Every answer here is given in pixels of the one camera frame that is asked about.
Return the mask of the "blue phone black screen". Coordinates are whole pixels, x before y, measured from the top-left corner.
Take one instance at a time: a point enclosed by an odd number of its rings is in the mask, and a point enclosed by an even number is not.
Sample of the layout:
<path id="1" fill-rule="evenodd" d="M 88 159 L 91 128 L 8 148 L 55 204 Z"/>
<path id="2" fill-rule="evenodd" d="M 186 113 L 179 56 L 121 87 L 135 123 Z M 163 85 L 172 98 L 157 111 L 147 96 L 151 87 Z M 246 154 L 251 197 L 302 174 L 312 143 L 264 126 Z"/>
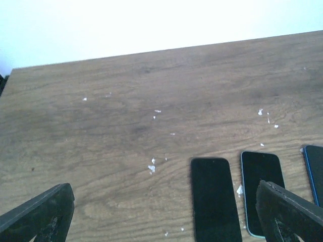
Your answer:
<path id="1" fill-rule="evenodd" d="M 303 156 L 314 203 L 322 207 L 322 147 L 306 145 Z"/>

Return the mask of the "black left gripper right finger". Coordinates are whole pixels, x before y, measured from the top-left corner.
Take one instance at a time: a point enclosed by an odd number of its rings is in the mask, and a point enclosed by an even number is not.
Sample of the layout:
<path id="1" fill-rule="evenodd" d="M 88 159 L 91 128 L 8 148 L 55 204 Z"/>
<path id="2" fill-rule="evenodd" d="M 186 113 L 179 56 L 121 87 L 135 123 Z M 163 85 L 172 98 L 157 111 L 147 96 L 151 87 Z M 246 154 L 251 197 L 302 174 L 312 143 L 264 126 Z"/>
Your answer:
<path id="1" fill-rule="evenodd" d="M 266 241 L 322 241 L 322 208 L 261 180 L 256 211 Z"/>

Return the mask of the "teal phone black screen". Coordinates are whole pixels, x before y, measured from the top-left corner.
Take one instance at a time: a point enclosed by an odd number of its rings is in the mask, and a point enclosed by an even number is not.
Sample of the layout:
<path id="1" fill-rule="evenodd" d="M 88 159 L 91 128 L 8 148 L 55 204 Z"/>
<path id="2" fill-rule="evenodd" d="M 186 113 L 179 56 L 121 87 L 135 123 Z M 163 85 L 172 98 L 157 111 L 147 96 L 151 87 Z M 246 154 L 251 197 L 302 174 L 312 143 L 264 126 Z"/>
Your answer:
<path id="1" fill-rule="evenodd" d="M 275 154 L 243 151 L 241 174 L 247 231 L 254 237 L 264 238 L 256 210 L 256 192 L 262 180 L 285 187 L 280 160 Z"/>

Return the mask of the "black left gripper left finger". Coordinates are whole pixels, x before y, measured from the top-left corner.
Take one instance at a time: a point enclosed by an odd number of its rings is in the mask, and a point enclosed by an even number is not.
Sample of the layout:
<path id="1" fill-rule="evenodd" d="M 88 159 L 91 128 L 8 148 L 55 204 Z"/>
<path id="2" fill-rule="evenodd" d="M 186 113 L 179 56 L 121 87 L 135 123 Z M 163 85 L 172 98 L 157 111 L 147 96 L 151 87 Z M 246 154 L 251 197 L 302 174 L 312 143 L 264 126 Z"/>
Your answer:
<path id="1" fill-rule="evenodd" d="M 65 241 L 74 214 L 72 187 L 58 184 L 1 215 L 1 241 Z"/>

